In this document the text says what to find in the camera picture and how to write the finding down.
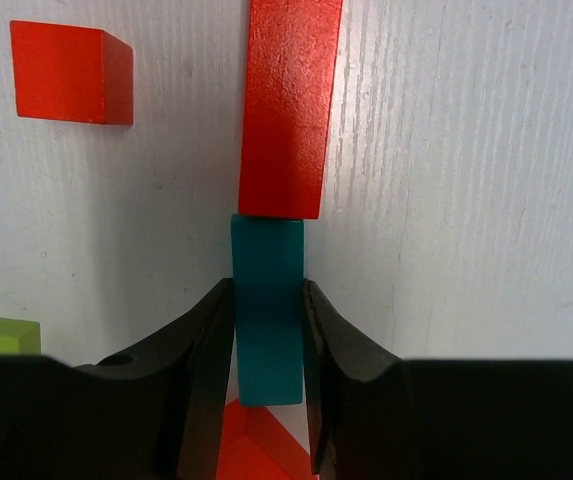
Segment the red arch block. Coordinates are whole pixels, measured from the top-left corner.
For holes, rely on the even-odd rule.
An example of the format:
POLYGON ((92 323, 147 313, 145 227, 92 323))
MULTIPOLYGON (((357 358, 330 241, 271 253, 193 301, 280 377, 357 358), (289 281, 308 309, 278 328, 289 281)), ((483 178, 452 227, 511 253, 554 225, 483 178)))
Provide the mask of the red arch block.
POLYGON ((340 1, 253 1, 238 210, 316 219, 342 14, 340 1))

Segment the red rectangular block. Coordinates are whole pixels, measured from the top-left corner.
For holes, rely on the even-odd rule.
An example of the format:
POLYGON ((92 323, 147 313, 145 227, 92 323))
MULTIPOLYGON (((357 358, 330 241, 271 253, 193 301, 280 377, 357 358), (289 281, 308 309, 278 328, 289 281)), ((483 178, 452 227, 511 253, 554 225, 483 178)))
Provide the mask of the red rectangular block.
POLYGON ((315 480, 309 453, 266 407, 224 409, 217 480, 315 480))

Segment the teal long block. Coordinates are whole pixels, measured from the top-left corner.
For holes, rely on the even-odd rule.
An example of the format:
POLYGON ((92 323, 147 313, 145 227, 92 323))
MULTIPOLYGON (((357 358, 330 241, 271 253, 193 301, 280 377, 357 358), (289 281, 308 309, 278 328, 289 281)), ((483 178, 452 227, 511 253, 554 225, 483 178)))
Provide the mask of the teal long block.
POLYGON ((240 403, 303 401, 304 224, 231 219, 240 403))

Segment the small green cube block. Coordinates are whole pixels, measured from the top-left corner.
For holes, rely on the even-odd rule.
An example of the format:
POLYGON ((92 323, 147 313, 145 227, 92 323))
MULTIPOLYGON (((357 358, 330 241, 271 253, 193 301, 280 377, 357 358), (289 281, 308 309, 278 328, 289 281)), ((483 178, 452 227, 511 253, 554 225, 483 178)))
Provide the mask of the small green cube block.
POLYGON ((41 332, 38 322, 0 318, 0 354, 40 353, 41 332))

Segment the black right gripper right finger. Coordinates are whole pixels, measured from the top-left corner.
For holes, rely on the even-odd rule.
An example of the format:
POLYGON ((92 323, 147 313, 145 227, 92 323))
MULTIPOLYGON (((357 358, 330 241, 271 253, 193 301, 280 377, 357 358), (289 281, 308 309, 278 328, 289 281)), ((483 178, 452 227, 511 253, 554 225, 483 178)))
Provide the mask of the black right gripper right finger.
POLYGON ((347 321, 316 282, 303 287, 304 373, 312 470, 406 473, 400 359, 347 321))

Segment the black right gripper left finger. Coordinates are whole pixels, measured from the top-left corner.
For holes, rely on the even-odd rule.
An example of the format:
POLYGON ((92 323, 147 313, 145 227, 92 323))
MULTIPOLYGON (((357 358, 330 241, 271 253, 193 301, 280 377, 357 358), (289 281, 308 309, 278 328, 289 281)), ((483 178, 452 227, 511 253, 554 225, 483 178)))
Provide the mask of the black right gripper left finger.
POLYGON ((184 315, 99 363, 77 369, 159 393, 153 470, 161 479, 213 479, 223 429, 235 321, 234 286, 220 280, 184 315))

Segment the small red cube block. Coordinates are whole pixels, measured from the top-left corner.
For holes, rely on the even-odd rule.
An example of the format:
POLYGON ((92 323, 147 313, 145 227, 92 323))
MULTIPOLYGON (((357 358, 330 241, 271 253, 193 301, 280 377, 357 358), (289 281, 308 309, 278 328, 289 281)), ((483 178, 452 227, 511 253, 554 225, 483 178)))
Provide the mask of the small red cube block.
POLYGON ((10 36, 18 116, 133 124, 132 47, 101 29, 21 20, 10 36))

